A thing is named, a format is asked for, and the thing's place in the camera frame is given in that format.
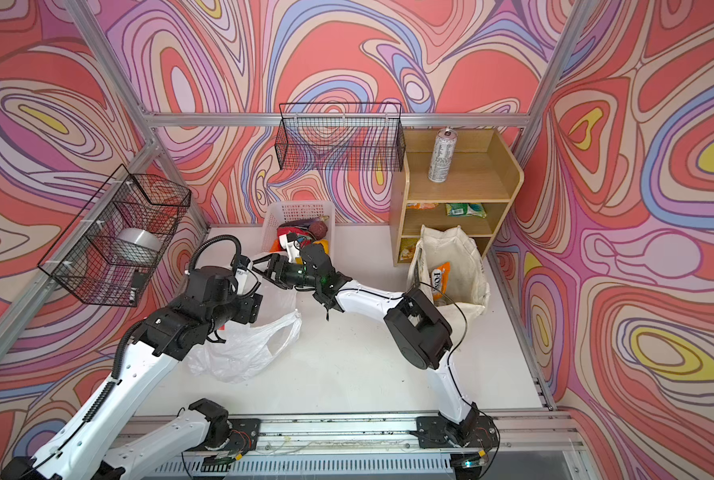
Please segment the white plastic grocery bag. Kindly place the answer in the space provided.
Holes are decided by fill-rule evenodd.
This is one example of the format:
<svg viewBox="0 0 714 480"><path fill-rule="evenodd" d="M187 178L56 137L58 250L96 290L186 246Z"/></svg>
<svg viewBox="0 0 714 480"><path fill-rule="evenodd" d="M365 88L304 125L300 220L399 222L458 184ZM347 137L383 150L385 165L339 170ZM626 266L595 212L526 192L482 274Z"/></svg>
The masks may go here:
<svg viewBox="0 0 714 480"><path fill-rule="evenodd" d="M283 290L238 271L242 293L253 287L262 296L257 320L252 324L228 322L218 330L219 343L195 346L185 358L194 375L209 375L225 383L241 383L269 367L298 338L302 318L296 308L296 292Z"/></svg>

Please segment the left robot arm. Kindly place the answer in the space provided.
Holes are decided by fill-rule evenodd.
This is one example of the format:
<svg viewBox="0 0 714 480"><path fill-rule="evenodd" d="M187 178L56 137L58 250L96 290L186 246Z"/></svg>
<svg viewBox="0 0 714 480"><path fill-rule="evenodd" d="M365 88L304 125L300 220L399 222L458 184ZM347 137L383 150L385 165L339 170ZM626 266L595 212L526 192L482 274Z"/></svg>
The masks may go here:
<svg viewBox="0 0 714 480"><path fill-rule="evenodd" d="M182 294L133 324L112 370L72 419L31 456L16 456L3 479L139 479L194 447L219 450L234 433L225 408L200 399L175 421L120 449L112 444L155 387L197 345L228 322L256 320L261 295L244 292L238 275L250 260L229 234L205 241L187 268Z"/></svg>

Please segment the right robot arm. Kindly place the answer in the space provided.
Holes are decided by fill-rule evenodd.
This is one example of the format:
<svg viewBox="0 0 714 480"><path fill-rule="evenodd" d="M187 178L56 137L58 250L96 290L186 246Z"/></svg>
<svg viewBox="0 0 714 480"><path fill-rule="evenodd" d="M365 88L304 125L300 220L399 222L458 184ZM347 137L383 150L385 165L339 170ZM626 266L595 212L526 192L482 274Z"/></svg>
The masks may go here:
<svg viewBox="0 0 714 480"><path fill-rule="evenodd" d="M253 272L280 289L310 292L326 311L358 314L387 328L402 357L428 373L437 398L434 427L416 427L426 448L436 444L466 447L477 429L480 410L463 395L454 377L453 327L419 288L403 293L368 287L338 271L319 244L300 252L300 262L279 253L253 261Z"/></svg>

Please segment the cream canvas tote bag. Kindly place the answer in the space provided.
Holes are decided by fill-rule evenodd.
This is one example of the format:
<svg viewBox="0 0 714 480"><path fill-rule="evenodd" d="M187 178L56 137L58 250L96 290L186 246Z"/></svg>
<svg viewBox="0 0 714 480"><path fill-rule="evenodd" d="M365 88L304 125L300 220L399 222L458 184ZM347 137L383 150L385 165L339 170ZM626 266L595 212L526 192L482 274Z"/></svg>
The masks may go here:
<svg viewBox="0 0 714 480"><path fill-rule="evenodd" d="M460 226L444 231L421 227L410 263L407 287L418 287L444 315L467 320L483 314L490 288L475 241Z"/></svg>

